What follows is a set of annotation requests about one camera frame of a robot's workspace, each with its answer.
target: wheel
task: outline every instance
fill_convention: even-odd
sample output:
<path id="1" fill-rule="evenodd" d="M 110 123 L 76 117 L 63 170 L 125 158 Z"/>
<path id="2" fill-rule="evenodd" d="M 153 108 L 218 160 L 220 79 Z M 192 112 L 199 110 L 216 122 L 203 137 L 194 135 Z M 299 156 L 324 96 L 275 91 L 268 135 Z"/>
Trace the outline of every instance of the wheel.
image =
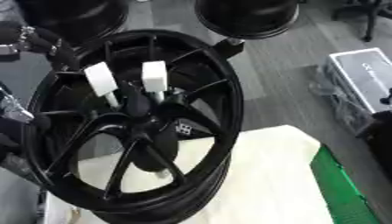
<path id="1" fill-rule="evenodd" d="M 214 49 L 174 31 L 129 31 L 87 43 L 78 51 L 83 67 L 106 61 L 119 89 L 121 107 L 95 97 L 84 75 L 52 72 L 40 83 L 28 109 L 48 116 L 43 132 L 24 127 L 28 162 L 43 187 L 110 223 L 178 223 L 197 213 L 218 191 L 228 171 L 230 151 L 242 126 L 242 90 L 234 70 Z M 141 82 L 142 64 L 164 60 L 170 90 L 156 103 Z M 206 105 L 213 117 L 197 108 Z M 188 172 L 174 159 L 189 122 L 214 140 Z M 122 145 L 120 159 L 105 187 L 79 177 L 78 153 L 90 139 L 109 135 Z M 133 164 L 142 171 L 166 169 L 172 182 L 141 192 L 121 183 Z"/>

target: green crate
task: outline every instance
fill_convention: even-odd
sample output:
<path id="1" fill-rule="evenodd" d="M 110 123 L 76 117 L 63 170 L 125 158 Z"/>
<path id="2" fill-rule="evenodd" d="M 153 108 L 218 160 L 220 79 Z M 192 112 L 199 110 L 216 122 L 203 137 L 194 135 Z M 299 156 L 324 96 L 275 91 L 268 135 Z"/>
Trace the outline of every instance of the green crate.
<path id="1" fill-rule="evenodd" d="M 326 146 L 311 161 L 311 169 L 335 224 L 380 223 L 364 195 Z"/>

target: white cloth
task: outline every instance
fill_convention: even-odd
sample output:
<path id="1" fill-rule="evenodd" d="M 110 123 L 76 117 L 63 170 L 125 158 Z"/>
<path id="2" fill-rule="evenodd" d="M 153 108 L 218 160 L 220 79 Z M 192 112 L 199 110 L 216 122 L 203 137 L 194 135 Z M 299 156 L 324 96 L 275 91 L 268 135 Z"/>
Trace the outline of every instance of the white cloth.
<path id="1" fill-rule="evenodd" d="M 189 171 L 205 155 L 212 142 L 211 138 L 182 142 L 176 164 L 183 172 Z M 310 167 L 319 146 L 317 140 L 291 126 L 241 133 L 222 188 L 202 211 L 183 223 L 333 224 Z M 81 178 L 103 188 L 118 157 L 119 154 L 115 154 L 81 162 Z M 170 179 L 146 175 L 132 166 L 127 170 L 122 189 L 140 191 L 164 185 Z M 46 223 L 64 224 L 53 218 L 69 216 L 69 205 L 52 195 L 48 201 Z M 105 222 L 83 210 L 76 223 Z"/>

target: white cube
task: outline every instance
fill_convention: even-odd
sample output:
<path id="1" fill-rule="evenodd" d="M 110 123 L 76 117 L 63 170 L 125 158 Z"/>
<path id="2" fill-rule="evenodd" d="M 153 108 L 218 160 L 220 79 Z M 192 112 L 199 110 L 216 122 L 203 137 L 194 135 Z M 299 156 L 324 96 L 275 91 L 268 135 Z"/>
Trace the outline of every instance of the white cube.
<path id="1" fill-rule="evenodd" d="M 117 84 L 106 62 L 90 66 L 84 70 L 88 82 L 98 97 L 117 89 Z"/>
<path id="2" fill-rule="evenodd" d="M 142 81 L 146 92 L 158 93 L 167 90 L 166 63 L 148 61 L 143 63 Z"/>

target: chair leg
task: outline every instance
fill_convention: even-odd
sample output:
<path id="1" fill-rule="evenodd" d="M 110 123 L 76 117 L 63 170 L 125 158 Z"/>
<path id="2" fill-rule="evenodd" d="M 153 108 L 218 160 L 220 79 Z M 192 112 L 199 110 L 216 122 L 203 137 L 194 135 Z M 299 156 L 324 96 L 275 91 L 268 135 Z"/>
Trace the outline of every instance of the chair leg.
<path id="1" fill-rule="evenodd" d="M 373 31 L 375 30 L 375 23 L 377 21 L 377 13 L 370 12 L 367 14 L 367 30 L 363 41 L 370 42 L 373 39 Z"/>
<path id="2" fill-rule="evenodd" d="M 363 5 L 348 5 L 335 10 L 332 14 L 332 20 L 338 20 L 340 15 L 345 12 L 365 12 L 368 11 Z"/>

